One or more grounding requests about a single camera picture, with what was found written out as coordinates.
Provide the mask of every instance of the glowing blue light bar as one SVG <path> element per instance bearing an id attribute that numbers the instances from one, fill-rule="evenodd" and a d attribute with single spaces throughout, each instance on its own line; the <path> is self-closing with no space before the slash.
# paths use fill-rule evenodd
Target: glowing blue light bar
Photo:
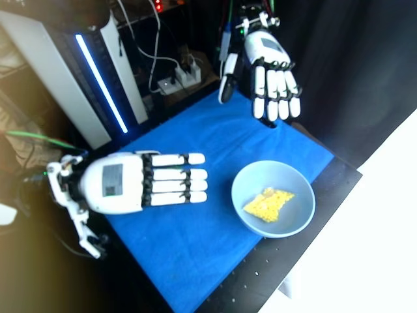
<path id="1" fill-rule="evenodd" d="M 117 122 L 120 125 L 120 128 L 126 134 L 128 132 L 128 129 L 126 128 L 126 125 L 124 124 L 124 121 L 123 121 L 122 117 L 120 116 L 120 113 L 117 110 L 116 105 L 115 105 L 113 99 L 110 96 L 110 93 L 109 93 L 109 91 L 108 91 L 108 89 L 107 89 L 107 87 L 106 87 L 106 85 L 105 85 L 105 83 L 103 81 L 103 78 L 100 75 L 100 73 L 99 73 L 99 71 L 98 71 L 98 69 L 96 67 L 96 63 L 94 63 L 94 60 L 91 57 L 90 51 L 88 50 L 87 46 L 85 45 L 85 42 L 84 42 L 83 37 L 80 34 L 78 34 L 78 35 L 76 35 L 76 40 L 78 42 L 79 47 L 81 48 L 81 51 L 84 54 L 85 59 L 87 60 L 89 66 L 91 68 L 91 71 L 94 74 L 94 77 L 96 78 L 96 81 L 98 82 L 98 85 L 100 86 L 100 88 L 101 88 L 101 90 L 103 92 L 104 97 L 106 98 L 106 100 L 107 100 L 107 102 L 108 102 L 108 104 L 109 104 L 109 106 L 110 106 L 113 114 L 116 117 L 116 120 L 117 120 Z"/>

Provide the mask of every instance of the bowl rim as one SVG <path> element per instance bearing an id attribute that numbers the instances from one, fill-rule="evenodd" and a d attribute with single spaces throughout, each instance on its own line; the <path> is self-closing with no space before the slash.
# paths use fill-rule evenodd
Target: bowl rim
<path id="1" fill-rule="evenodd" d="M 240 216 L 240 214 L 238 213 L 238 209 L 237 209 L 237 206 L 236 206 L 236 204 L 235 204 L 235 201 L 233 200 L 233 187 L 234 187 L 234 185 L 235 185 L 235 182 L 236 182 L 236 180 L 237 180 L 237 178 L 238 178 L 238 176 L 241 174 L 241 172 L 243 171 L 243 170 L 245 170 L 247 167 L 249 167 L 249 166 L 254 166 L 255 164 L 257 164 L 257 163 L 265 163 L 265 162 L 271 162 L 271 163 L 277 163 L 277 164 L 279 164 L 280 166 L 286 166 L 286 167 L 288 167 L 288 168 L 290 168 L 291 170 L 293 170 L 293 171 L 295 171 L 295 173 L 297 174 L 297 175 L 299 175 L 303 180 L 304 180 L 304 182 L 308 185 L 308 188 L 309 188 L 309 190 L 310 190 L 310 192 L 311 192 L 311 196 L 313 197 L 313 209 L 311 210 L 311 213 L 310 213 L 310 216 L 308 217 L 308 219 L 306 220 L 306 222 L 303 224 L 303 225 L 301 225 L 299 228 L 297 228 L 296 230 L 294 230 L 294 231 L 290 231 L 289 233 L 282 233 L 282 234 L 277 234 L 277 233 L 268 233 L 268 232 L 266 232 L 266 231 L 263 231 L 263 230 L 259 230 L 258 228 L 256 228 L 255 226 L 252 226 L 251 224 L 248 224 L 241 216 Z M 256 162 L 252 162 L 252 163 L 249 163 L 248 165 L 246 165 L 245 167 L 243 167 L 237 174 L 236 174 L 236 176 L 235 176 L 235 178 L 233 179 L 233 183 L 232 183 L 232 188 L 231 188 L 231 197 L 232 197 L 232 203 L 233 203 L 233 207 L 235 208 L 235 211 L 236 211 L 236 214 L 237 214 L 237 216 L 239 217 L 239 219 L 243 222 L 243 224 L 247 227 L 247 228 L 249 228 L 251 231 L 254 231 L 255 233 L 257 233 L 258 235 L 261 235 L 261 236 L 263 236 L 263 237 L 266 237 L 266 238 L 284 238 L 284 237 L 289 237 L 289 236 L 292 236 L 292 235 L 295 235 L 296 233 L 299 233 L 300 231 L 302 231 L 304 228 L 306 228 L 307 227 L 307 225 L 311 222 L 311 220 L 313 219 L 313 216 L 314 216 L 314 213 L 315 213 L 315 194 L 314 194 L 314 190 L 313 190 L 313 188 L 311 187 L 311 184 L 309 183 L 309 181 L 304 177 L 304 175 L 302 175 L 298 170 L 296 170 L 295 168 L 293 168 L 292 166 L 290 166 L 290 165 L 288 165 L 288 164 L 286 164 L 286 163 L 283 163 L 283 162 L 279 162 L 279 161 L 274 161 L 274 160 L 260 160 L 260 161 L 256 161 Z"/>

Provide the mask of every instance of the table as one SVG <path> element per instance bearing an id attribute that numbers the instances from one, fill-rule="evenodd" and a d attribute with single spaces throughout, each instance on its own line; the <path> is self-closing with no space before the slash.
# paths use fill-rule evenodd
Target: table
<path id="1" fill-rule="evenodd" d="M 216 97 L 216 93 L 208 96 L 123 149 L 204 152 L 209 172 L 207 203 L 108 216 L 176 312 L 193 312 L 210 293 L 199 307 L 202 312 L 259 309 L 360 177 L 283 122 L 276 130 L 261 125 L 250 116 L 250 102 L 241 95 L 225 106 Z M 244 165 L 260 159 L 284 161 L 310 181 L 315 179 L 316 214 L 301 233 L 261 240 L 233 212 L 229 189 L 233 177 Z"/>

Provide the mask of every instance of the scrambled egg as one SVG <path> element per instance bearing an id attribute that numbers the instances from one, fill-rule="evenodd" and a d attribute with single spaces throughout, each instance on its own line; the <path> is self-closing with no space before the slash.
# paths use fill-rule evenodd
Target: scrambled egg
<path id="1" fill-rule="evenodd" d="M 243 210 L 262 218 L 265 222 L 276 222 L 281 208 L 293 197 L 294 194 L 290 192 L 267 188 L 245 205 Z"/>

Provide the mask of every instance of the black curtain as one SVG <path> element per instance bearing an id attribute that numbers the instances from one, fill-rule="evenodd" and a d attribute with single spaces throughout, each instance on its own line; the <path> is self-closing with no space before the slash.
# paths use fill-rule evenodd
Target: black curtain
<path id="1" fill-rule="evenodd" d="M 304 88 L 297 121 L 360 166 L 417 108 L 417 2 L 276 0 L 276 15 Z"/>

